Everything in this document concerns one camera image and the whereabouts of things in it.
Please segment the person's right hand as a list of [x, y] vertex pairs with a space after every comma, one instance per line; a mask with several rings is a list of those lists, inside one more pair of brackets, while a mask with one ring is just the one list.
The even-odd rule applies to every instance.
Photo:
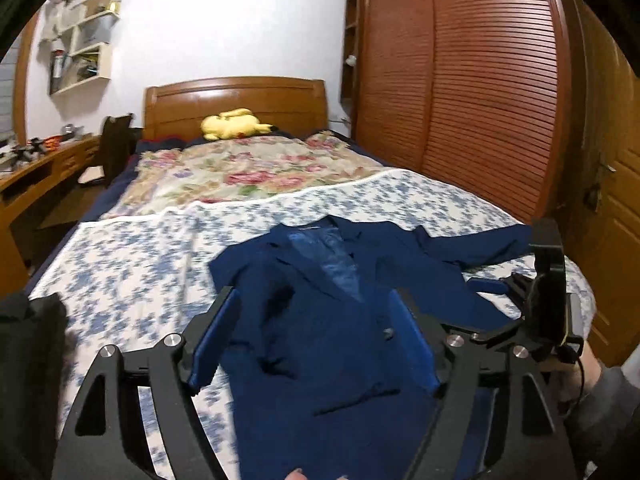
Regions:
[[585, 395], [590, 393], [602, 375], [601, 363], [588, 342], [575, 363], [563, 363], [556, 356], [550, 356], [540, 368], [549, 372], [555, 381], [559, 411], [563, 417], [567, 417]]

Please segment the person's left hand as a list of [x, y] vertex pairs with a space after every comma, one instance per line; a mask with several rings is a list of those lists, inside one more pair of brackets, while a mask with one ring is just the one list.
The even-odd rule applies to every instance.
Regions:
[[[300, 468], [296, 468], [293, 471], [291, 471], [284, 478], [284, 480], [308, 480], [308, 477], [306, 476], [306, 474], [303, 473], [303, 471]], [[338, 478], [337, 480], [347, 480], [347, 477], [343, 476]]]

